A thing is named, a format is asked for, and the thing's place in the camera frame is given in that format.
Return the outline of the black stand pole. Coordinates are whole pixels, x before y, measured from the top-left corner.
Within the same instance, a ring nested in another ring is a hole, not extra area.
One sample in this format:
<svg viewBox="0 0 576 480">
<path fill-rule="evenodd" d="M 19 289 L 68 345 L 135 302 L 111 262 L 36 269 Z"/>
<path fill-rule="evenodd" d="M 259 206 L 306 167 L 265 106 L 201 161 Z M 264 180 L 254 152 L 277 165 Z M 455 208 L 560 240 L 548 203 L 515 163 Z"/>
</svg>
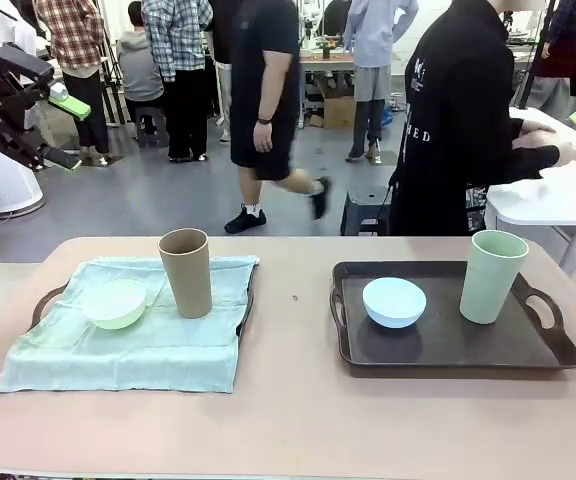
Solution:
<svg viewBox="0 0 576 480">
<path fill-rule="evenodd" d="M 522 84 L 517 91 L 518 97 L 514 102 L 514 106 L 519 109 L 525 109 L 530 95 L 532 85 L 534 83 L 536 65 L 538 63 L 538 58 L 543 53 L 545 47 L 546 36 L 550 27 L 552 17 L 554 15 L 554 10 L 558 0 L 546 0 L 546 9 L 542 18 L 539 20 L 539 35 L 537 36 L 537 46 L 534 53 L 530 56 L 531 62 L 528 65 L 528 69 L 523 77 Z"/>
</svg>

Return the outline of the dark brown serving tray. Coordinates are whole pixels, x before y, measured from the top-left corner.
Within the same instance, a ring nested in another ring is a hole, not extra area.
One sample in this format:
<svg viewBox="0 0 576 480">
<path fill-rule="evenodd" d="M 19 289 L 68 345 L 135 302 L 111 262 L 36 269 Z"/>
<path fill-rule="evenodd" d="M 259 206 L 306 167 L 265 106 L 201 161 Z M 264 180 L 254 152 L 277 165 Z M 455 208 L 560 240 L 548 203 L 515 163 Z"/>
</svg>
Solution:
<svg viewBox="0 0 576 480">
<path fill-rule="evenodd" d="M 246 311 L 245 311 L 245 314 L 243 316 L 243 319 L 236 329 L 238 341 L 241 341 L 242 334 L 245 331 L 246 324 L 248 322 L 248 318 L 249 318 L 249 316 L 252 312 L 252 309 L 253 309 L 253 305 L 254 305 L 254 280 L 255 280 L 257 268 L 258 268 L 257 265 L 255 265 L 253 267 L 251 275 L 250 275 L 250 279 L 249 279 L 249 282 L 247 285 L 247 295 L 248 295 L 247 307 L 246 307 Z M 56 297 L 62 295 L 64 293 L 64 291 L 66 290 L 66 288 L 69 286 L 69 283 L 70 283 L 70 281 L 67 281 L 65 284 L 50 290 L 37 302 L 37 304 L 34 307 L 34 310 L 32 313 L 32 320 L 31 320 L 29 328 L 27 329 L 27 332 L 32 331 L 42 321 L 42 314 L 43 314 L 45 307 L 52 300 L 54 300 Z"/>
<path fill-rule="evenodd" d="M 478 325 L 459 312 L 466 271 L 463 261 L 340 262 L 332 270 L 330 309 L 340 357 L 351 374 L 396 378 L 411 370 L 446 370 L 455 377 L 508 370 L 576 368 L 576 346 L 564 327 L 560 307 L 522 275 L 514 281 L 498 319 Z M 399 277 L 419 286 L 427 305 L 404 328 L 373 321 L 362 300 L 372 280 Z"/>
</svg>

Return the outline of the black plastic stool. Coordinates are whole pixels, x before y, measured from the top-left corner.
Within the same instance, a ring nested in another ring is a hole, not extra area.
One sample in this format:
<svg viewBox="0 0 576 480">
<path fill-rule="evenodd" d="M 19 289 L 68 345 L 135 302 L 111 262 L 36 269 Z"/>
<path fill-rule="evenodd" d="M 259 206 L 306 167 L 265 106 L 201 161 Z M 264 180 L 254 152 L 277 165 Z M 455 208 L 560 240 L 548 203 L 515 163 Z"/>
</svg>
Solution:
<svg viewBox="0 0 576 480">
<path fill-rule="evenodd" d="M 135 110 L 135 127 L 140 148 L 167 148 L 169 137 L 164 112 L 158 107 L 140 107 Z"/>
<path fill-rule="evenodd" d="M 385 186 L 349 188 L 340 223 L 342 236 L 388 233 L 391 189 Z"/>
</svg>

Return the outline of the white side table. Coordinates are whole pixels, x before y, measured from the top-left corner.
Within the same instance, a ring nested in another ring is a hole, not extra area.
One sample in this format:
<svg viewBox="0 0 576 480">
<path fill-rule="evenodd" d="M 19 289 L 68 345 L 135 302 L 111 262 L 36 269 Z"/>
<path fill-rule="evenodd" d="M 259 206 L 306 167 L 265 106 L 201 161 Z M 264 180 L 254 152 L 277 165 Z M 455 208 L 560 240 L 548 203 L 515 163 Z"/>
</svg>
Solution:
<svg viewBox="0 0 576 480">
<path fill-rule="evenodd" d="M 549 115 L 533 109 L 512 107 L 515 118 L 534 120 L 553 128 L 559 137 L 576 147 L 576 130 Z M 576 270 L 576 163 L 547 169 L 538 180 L 523 180 L 492 186 L 488 191 L 486 225 L 550 228 L 566 242 L 557 257 L 567 273 Z"/>
</svg>

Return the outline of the teal cloth mat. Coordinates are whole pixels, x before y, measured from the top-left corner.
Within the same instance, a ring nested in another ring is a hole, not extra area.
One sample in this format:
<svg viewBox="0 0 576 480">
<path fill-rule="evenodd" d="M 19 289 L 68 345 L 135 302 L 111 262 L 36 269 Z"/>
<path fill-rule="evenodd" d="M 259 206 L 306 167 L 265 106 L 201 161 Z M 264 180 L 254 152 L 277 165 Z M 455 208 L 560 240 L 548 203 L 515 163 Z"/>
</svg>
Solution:
<svg viewBox="0 0 576 480">
<path fill-rule="evenodd" d="M 19 337 L 0 373 L 0 393 L 163 390 L 231 393 L 240 329 L 249 315 L 256 256 L 210 260 L 213 307 L 198 319 L 179 315 L 162 261 L 97 257 L 80 264 L 46 316 Z M 132 325 L 104 330 L 84 315 L 87 290 L 113 280 L 146 289 Z"/>
</svg>

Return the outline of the person in maroon clothes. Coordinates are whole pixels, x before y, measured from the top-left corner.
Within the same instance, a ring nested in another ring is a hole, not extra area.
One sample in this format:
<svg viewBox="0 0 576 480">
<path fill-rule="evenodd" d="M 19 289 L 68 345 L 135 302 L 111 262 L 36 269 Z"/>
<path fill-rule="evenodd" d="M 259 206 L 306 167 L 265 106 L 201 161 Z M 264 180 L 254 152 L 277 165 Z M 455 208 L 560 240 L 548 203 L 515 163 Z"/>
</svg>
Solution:
<svg viewBox="0 0 576 480">
<path fill-rule="evenodd" d="M 527 106 L 563 118 L 572 104 L 570 78 L 576 66 L 576 0 L 558 0 Z"/>
</svg>

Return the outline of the beige top work table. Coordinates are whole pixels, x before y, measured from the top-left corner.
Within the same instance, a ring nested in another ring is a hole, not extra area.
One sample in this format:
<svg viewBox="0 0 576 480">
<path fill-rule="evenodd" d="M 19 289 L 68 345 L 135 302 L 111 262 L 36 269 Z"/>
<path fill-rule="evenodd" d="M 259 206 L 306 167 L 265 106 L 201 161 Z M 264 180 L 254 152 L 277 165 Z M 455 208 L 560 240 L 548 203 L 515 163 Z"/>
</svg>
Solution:
<svg viewBox="0 0 576 480">
<path fill-rule="evenodd" d="M 328 58 L 324 57 L 322 50 L 300 51 L 300 108 L 298 127 L 304 127 L 305 114 L 308 110 L 318 106 L 316 102 L 310 102 L 306 98 L 306 74 L 316 72 L 343 72 L 354 69 L 353 54 L 341 50 L 332 50 Z"/>
</svg>

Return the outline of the person in red plaid shirt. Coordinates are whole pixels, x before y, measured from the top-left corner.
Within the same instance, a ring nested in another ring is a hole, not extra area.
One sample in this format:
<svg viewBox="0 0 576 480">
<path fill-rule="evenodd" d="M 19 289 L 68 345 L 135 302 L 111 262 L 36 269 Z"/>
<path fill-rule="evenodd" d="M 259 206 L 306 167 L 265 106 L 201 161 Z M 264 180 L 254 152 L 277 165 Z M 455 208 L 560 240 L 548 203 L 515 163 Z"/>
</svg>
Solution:
<svg viewBox="0 0 576 480">
<path fill-rule="evenodd" d="M 80 154 L 107 166 L 113 158 L 102 98 L 100 47 L 103 19 L 93 0 L 32 0 L 38 19 L 50 32 L 51 55 L 62 71 L 68 93 L 91 108 L 75 126 Z"/>
</svg>

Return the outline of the pale blue bowl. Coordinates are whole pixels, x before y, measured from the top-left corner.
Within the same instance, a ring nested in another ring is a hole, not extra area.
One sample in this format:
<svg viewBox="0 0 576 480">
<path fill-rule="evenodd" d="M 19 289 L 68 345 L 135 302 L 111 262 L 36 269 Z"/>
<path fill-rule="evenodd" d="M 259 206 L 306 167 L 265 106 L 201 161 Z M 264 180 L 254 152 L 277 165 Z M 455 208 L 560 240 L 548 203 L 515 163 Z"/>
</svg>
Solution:
<svg viewBox="0 0 576 480">
<path fill-rule="evenodd" d="M 427 300 L 420 287 L 409 280 L 383 277 L 363 288 L 364 308 L 372 321 L 389 329 L 413 325 L 424 313 Z"/>
</svg>

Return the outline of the person in blue plaid shirt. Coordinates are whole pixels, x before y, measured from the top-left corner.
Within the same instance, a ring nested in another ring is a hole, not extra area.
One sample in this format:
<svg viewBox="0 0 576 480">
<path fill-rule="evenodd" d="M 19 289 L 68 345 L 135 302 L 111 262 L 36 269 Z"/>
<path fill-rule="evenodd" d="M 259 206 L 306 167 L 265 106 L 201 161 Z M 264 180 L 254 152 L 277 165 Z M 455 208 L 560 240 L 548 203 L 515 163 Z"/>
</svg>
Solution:
<svg viewBox="0 0 576 480">
<path fill-rule="evenodd" d="M 209 0 L 142 0 L 141 14 L 164 87 L 169 160 L 206 161 L 203 33 L 213 19 Z"/>
</svg>

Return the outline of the person's right forearm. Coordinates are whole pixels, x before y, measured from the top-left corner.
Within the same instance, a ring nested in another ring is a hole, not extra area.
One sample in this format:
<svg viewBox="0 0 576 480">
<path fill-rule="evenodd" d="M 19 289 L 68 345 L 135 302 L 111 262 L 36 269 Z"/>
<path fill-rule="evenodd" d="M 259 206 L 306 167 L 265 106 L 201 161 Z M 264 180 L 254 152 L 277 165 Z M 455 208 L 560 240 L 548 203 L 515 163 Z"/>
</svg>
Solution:
<svg viewBox="0 0 576 480">
<path fill-rule="evenodd" d="M 554 145 L 513 149 L 510 165 L 506 170 L 506 180 L 515 182 L 526 179 L 540 179 L 540 172 L 543 169 L 554 167 L 559 158 L 559 148 Z"/>
</svg>

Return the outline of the pale green tall cup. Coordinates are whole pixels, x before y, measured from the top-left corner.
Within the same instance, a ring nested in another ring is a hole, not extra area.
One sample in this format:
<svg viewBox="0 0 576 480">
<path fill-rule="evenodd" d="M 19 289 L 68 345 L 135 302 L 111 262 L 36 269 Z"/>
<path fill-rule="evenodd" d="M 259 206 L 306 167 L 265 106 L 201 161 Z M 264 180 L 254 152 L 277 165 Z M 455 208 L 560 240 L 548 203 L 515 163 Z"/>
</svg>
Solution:
<svg viewBox="0 0 576 480">
<path fill-rule="evenodd" d="M 471 237 L 460 301 L 460 313 L 481 325 L 494 323 L 529 253 L 522 238 L 499 230 L 483 230 Z"/>
</svg>

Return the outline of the tan brown tall cup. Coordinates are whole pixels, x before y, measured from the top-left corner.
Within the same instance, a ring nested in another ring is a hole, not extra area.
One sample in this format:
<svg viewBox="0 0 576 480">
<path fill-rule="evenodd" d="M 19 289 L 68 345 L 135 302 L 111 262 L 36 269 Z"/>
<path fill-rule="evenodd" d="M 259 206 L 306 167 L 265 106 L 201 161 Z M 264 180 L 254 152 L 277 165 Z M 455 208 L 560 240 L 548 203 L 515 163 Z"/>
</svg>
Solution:
<svg viewBox="0 0 576 480">
<path fill-rule="evenodd" d="M 171 231 L 158 243 L 180 315 L 196 319 L 212 309 L 208 236 L 193 228 Z"/>
</svg>

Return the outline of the person in grey hoodie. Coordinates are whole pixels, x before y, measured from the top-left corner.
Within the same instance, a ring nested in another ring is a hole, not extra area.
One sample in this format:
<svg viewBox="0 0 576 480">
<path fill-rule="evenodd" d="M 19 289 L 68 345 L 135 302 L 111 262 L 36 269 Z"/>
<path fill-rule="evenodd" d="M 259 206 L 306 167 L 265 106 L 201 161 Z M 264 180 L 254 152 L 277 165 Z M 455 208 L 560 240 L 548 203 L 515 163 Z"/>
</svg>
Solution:
<svg viewBox="0 0 576 480">
<path fill-rule="evenodd" d="M 140 0 L 132 0 L 128 5 L 132 29 L 122 34 L 116 46 L 128 107 L 158 101 L 164 94 L 159 69 L 146 36 L 141 7 Z"/>
</svg>

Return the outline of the person's left hand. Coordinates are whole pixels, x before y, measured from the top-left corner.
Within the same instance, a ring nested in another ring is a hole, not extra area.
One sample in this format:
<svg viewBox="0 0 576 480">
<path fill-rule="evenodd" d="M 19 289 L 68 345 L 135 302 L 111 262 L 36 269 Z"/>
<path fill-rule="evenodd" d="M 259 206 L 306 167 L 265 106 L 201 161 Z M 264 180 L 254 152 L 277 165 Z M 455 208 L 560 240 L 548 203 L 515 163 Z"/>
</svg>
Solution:
<svg viewBox="0 0 576 480">
<path fill-rule="evenodd" d="M 534 132 L 556 132 L 551 126 L 530 119 L 517 118 L 514 119 L 514 122 L 519 127 L 518 138 Z"/>
</svg>

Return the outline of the person in black shirt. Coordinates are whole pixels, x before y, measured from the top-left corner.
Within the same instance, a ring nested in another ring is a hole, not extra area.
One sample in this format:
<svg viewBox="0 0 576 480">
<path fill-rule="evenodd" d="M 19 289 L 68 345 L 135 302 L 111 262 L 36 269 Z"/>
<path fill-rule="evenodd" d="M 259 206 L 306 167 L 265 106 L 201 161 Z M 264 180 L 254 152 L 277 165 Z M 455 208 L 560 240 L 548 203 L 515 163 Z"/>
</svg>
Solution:
<svg viewBox="0 0 576 480">
<path fill-rule="evenodd" d="M 507 36 L 490 0 L 452 0 L 419 40 L 405 70 L 390 235 L 471 236 L 485 227 L 489 187 L 514 183 L 506 180 L 519 133 Z"/>
</svg>

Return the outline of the pale green bowl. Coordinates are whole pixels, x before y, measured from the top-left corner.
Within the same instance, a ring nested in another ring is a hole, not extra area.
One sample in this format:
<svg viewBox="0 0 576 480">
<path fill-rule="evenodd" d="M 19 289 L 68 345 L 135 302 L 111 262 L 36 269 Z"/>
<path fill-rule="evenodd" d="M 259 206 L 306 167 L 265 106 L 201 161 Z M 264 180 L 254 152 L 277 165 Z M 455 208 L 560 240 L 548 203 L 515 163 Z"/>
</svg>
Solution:
<svg viewBox="0 0 576 480">
<path fill-rule="evenodd" d="M 93 325 L 119 330 L 134 324 L 146 308 L 147 289 L 139 281 L 118 279 L 94 287 L 82 300 L 82 313 Z"/>
</svg>

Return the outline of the person black top white trousers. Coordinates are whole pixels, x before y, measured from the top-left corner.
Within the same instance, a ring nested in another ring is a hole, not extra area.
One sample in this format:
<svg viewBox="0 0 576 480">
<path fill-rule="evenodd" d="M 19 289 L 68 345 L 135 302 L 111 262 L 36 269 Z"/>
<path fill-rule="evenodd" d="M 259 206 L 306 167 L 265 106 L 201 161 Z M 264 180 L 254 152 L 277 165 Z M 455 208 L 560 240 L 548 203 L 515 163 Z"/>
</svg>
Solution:
<svg viewBox="0 0 576 480">
<path fill-rule="evenodd" d="M 212 20 L 206 29 L 209 49 L 217 72 L 222 117 L 221 143 L 230 142 L 231 41 L 238 3 L 235 0 L 208 0 Z"/>
</svg>

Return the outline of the cardboard box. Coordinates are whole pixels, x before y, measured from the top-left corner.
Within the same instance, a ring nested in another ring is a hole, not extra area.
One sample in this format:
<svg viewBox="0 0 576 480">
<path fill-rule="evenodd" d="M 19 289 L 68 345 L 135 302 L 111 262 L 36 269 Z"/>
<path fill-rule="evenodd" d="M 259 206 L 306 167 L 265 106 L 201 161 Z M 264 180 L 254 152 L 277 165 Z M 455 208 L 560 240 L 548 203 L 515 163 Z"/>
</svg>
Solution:
<svg viewBox="0 0 576 480">
<path fill-rule="evenodd" d="M 356 102 L 352 88 L 330 88 L 321 85 L 324 103 L 324 128 L 327 130 L 350 131 L 354 128 Z"/>
</svg>

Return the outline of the walking person in black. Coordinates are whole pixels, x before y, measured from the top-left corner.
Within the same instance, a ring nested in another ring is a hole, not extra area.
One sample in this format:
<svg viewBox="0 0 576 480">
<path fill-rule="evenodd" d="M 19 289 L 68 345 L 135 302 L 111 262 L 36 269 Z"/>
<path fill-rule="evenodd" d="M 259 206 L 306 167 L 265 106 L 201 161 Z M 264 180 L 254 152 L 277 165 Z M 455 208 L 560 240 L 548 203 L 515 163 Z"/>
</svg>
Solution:
<svg viewBox="0 0 576 480">
<path fill-rule="evenodd" d="M 300 105 L 298 9 L 293 0 L 245 0 L 231 54 L 230 159 L 237 166 L 240 213 L 225 226 L 238 234 L 262 226 L 262 183 L 307 196 L 313 218 L 328 208 L 331 180 L 291 166 Z"/>
</svg>

